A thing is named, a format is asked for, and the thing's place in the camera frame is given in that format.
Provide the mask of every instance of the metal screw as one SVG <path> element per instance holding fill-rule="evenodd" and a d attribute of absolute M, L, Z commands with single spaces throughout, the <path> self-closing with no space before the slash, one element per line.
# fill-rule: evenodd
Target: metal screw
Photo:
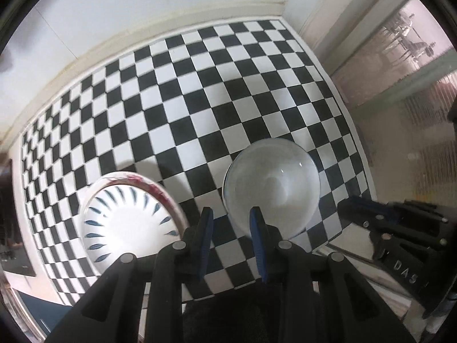
<path fill-rule="evenodd" d="M 130 263 L 133 260 L 133 254 L 132 253 L 125 253 L 121 255 L 121 262 L 122 263 Z"/>
<path fill-rule="evenodd" d="M 292 247 L 292 243 L 290 241 L 287 241 L 287 240 L 281 240 L 281 241 L 278 242 L 278 246 L 281 249 L 287 250 L 287 249 L 290 249 Z"/>
<path fill-rule="evenodd" d="M 182 250 L 182 249 L 185 249 L 187 244 L 184 242 L 184 241 L 176 241 L 176 242 L 173 242 L 173 249 L 175 250 Z"/>
<path fill-rule="evenodd" d="M 344 255 L 339 252 L 333 252 L 330 254 L 330 258 L 335 262 L 342 262 L 344 260 Z"/>

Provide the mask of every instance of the wall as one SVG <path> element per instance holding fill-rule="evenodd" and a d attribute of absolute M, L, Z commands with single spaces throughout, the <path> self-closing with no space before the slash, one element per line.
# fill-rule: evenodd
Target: wall
<path fill-rule="evenodd" d="M 27 104 L 74 59 L 125 31 L 195 9 L 285 3 L 300 31 L 318 0 L 40 0 L 0 57 L 0 140 Z"/>

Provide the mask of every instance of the checkered surface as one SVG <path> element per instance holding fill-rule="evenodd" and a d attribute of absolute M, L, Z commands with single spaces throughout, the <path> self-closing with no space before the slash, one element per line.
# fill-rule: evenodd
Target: checkered surface
<path fill-rule="evenodd" d="M 294 242 L 307 251 L 345 227 L 336 204 L 368 195 L 348 124 L 319 71 L 279 20 L 209 26 L 153 41 L 60 95 L 25 130 L 23 188 L 30 226 L 62 302 L 74 304 L 99 273 L 75 231 L 87 187 L 129 170 L 160 184 L 190 224 L 214 209 L 198 299 L 258 278 L 249 238 L 233 228 L 222 180 L 237 154 L 267 137 L 309 152 L 321 181 L 318 210 Z"/>

